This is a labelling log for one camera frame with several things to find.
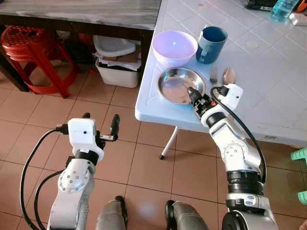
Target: blue cup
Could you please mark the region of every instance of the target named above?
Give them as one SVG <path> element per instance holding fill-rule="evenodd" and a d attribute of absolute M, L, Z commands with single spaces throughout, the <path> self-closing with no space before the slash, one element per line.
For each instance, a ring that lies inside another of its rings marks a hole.
<path fill-rule="evenodd" d="M 205 27 L 198 39 L 196 59 L 202 64 L 213 63 L 219 57 L 227 37 L 227 32 L 222 28 Z"/>

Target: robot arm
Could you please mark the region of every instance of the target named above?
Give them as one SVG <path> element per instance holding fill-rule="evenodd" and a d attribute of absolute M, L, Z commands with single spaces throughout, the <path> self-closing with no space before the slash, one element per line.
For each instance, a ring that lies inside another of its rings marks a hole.
<path fill-rule="evenodd" d="M 95 166 L 104 156 L 106 141 L 118 138 L 119 116 L 115 115 L 110 135 L 96 131 L 89 114 L 68 122 L 68 134 L 74 158 L 58 179 L 58 194 L 52 205 L 48 230 L 84 230 L 88 199 L 94 188 Z"/>
<path fill-rule="evenodd" d="M 229 212 L 223 219 L 223 230 L 277 230 L 268 198 L 264 197 L 261 180 L 261 157 L 257 149 L 249 145 L 239 127 L 226 116 L 228 112 L 208 95 L 201 96 L 188 88 L 196 115 L 218 146 L 225 164 Z M 234 110 L 243 90 L 235 84 L 218 88 L 218 100 Z"/>

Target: tile floor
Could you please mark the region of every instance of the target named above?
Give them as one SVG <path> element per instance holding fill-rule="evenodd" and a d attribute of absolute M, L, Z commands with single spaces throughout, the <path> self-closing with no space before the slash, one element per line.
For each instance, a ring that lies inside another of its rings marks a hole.
<path fill-rule="evenodd" d="M 59 66 L 59 74 L 67 74 Z M 42 73 L 35 82 L 46 83 Z M 98 74 L 84 70 L 70 87 L 72 95 L 35 95 L 16 90 L 0 76 L 0 229 L 27 230 L 19 208 L 19 180 L 23 164 L 39 137 L 56 124 L 91 112 L 96 126 L 109 131 L 113 114 L 120 114 L 119 140 L 108 143 L 105 158 L 96 169 L 87 229 L 93 230 L 103 205 L 116 195 L 127 202 L 129 230 L 165 229 L 164 207 L 169 199 L 193 205 L 210 230 L 221 227 L 226 212 L 227 181 L 219 151 L 207 134 L 180 130 L 168 156 L 160 161 L 173 127 L 137 121 L 134 105 L 138 88 L 105 85 Z M 285 145 L 261 143 L 268 163 L 266 195 L 280 230 L 297 230 L 307 218 L 307 207 L 296 193 L 307 189 L 304 162 L 291 161 L 294 150 Z M 67 136 L 51 134 L 43 142 L 26 175 L 25 201 L 34 219 L 35 187 L 48 174 L 65 166 L 71 146 Z M 57 193 L 57 178 L 48 181 L 39 199 L 39 212 L 47 223 Z"/>

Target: white plastic table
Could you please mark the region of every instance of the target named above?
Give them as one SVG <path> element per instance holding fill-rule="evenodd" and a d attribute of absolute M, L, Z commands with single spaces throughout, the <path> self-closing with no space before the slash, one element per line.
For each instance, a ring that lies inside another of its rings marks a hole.
<path fill-rule="evenodd" d="M 205 79 L 206 93 L 212 87 L 211 66 L 218 67 L 220 83 L 222 72 L 232 67 L 236 84 L 244 90 L 235 112 L 256 139 L 307 146 L 307 27 L 275 23 L 269 12 L 244 9 L 240 0 L 162 0 L 154 36 L 180 30 L 197 38 L 206 24 L 222 27 L 229 35 L 213 64 L 203 65 L 194 58 L 185 65 Z M 164 70 L 151 47 L 136 118 L 208 132 L 192 105 L 173 104 L 159 94 L 157 79 Z"/>

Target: white bowl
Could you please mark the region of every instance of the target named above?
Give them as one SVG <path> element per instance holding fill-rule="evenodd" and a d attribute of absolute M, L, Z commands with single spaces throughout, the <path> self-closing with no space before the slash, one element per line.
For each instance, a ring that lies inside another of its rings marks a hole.
<path fill-rule="evenodd" d="M 187 64 L 197 47 L 195 38 L 182 31 L 164 31 L 153 38 L 153 53 L 166 68 Z"/>

